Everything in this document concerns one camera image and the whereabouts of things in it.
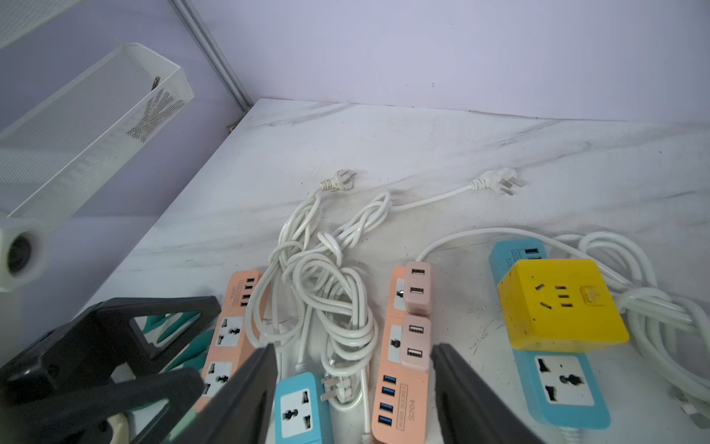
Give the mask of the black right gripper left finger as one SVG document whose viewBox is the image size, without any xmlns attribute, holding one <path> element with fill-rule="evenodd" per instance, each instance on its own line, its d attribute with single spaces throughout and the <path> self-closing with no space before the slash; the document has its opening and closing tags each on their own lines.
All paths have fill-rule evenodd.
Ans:
<svg viewBox="0 0 710 444">
<path fill-rule="evenodd" d="M 264 443 L 277 386 L 272 344 L 257 349 L 170 443 Z"/>
</svg>

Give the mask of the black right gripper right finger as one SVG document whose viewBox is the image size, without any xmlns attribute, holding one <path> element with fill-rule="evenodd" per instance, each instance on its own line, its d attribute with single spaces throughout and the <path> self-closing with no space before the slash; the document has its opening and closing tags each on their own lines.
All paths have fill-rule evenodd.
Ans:
<svg viewBox="0 0 710 444">
<path fill-rule="evenodd" d="M 539 443 L 541 440 L 447 343 L 431 351 L 436 410 L 445 443 Z"/>
</svg>

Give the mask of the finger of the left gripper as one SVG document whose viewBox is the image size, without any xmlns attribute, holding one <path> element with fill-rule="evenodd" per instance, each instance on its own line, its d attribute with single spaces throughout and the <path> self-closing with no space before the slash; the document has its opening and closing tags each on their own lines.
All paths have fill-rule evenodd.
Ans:
<svg viewBox="0 0 710 444">
<path fill-rule="evenodd" d="M 186 298 L 114 298 L 93 305 L 74 320 L 46 333 L 1 369 L 4 389 L 85 389 L 110 382 L 128 364 L 137 377 L 158 373 L 221 312 L 212 295 Z M 135 319 L 197 313 L 199 319 L 174 345 L 158 349 L 144 338 Z"/>
<path fill-rule="evenodd" d="M 203 379 L 184 368 L 128 382 L 60 394 L 1 410 L 3 443 L 61 443 L 135 407 L 165 401 L 136 443 L 160 443 L 203 393 Z"/>
</svg>

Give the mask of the beige plug adapter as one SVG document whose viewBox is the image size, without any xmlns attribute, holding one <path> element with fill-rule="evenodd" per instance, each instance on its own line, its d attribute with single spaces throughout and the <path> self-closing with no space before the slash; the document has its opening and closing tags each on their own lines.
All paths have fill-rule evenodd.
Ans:
<svg viewBox="0 0 710 444">
<path fill-rule="evenodd" d="M 432 323 L 426 316 L 406 315 L 403 320 L 400 362 L 406 368 L 427 373 L 432 350 Z"/>
<path fill-rule="evenodd" d="M 432 266 L 427 262 L 408 262 L 404 279 L 404 303 L 409 314 L 431 316 L 433 307 Z"/>
</svg>

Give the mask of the yellow cube socket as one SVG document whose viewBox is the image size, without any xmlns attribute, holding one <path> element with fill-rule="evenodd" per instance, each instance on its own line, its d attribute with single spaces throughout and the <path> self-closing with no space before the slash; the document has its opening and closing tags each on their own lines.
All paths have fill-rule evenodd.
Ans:
<svg viewBox="0 0 710 444">
<path fill-rule="evenodd" d="M 591 259 L 520 260 L 497 284 L 497 293 L 515 350 L 589 353 L 630 340 Z"/>
</svg>

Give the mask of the short pink power strip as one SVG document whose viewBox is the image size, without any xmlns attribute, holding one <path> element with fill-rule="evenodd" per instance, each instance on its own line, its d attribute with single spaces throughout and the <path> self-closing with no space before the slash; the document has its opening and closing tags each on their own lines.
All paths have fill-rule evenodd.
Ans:
<svg viewBox="0 0 710 444">
<path fill-rule="evenodd" d="M 203 368 L 203 394 L 194 405 L 198 413 L 254 351 L 245 333 L 244 319 L 251 293 L 261 277 L 261 273 L 254 269 L 235 272 L 229 280 Z"/>
</svg>

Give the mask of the green coated work glove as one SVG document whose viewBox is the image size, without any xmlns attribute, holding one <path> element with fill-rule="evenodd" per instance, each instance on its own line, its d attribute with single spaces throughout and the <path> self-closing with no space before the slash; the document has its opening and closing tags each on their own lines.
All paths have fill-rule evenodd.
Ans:
<svg viewBox="0 0 710 444">
<path fill-rule="evenodd" d="M 163 349 L 174 345 L 199 317 L 197 313 L 158 314 L 157 316 L 140 316 L 136 322 L 149 344 Z M 213 336 L 214 324 L 205 327 L 200 333 L 195 333 L 160 372 L 165 373 L 182 368 L 202 371 Z"/>
</svg>

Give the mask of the teal power strip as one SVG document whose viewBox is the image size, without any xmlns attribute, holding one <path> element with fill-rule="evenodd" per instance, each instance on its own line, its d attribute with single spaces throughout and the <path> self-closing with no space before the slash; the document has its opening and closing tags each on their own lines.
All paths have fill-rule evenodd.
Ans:
<svg viewBox="0 0 710 444">
<path fill-rule="evenodd" d="M 496 288 L 521 260 L 548 259 L 545 246 L 535 238 L 497 242 L 489 255 Z M 506 316 L 508 336 L 512 332 L 511 308 L 503 291 L 497 288 Z M 595 373 L 584 353 L 544 353 L 512 351 L 521 386 L 532 418 L 540 424 L 557 427 L 569 442 L 581 442 L 583 430 L 609 428 L 611 416 Z"/>
</svg>

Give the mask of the white mesh two-tier shelf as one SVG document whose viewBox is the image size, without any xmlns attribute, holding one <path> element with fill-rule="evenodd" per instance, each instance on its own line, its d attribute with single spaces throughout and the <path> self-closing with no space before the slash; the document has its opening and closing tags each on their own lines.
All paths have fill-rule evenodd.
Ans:
<svg viewBox="0 0 710 444">
<path fill-rule="evenodd" d="M 166 1 L 3 2 L 3 218 L 63 223 L 153 140 L 194 97 L 187 40 Z"/>
</svg>

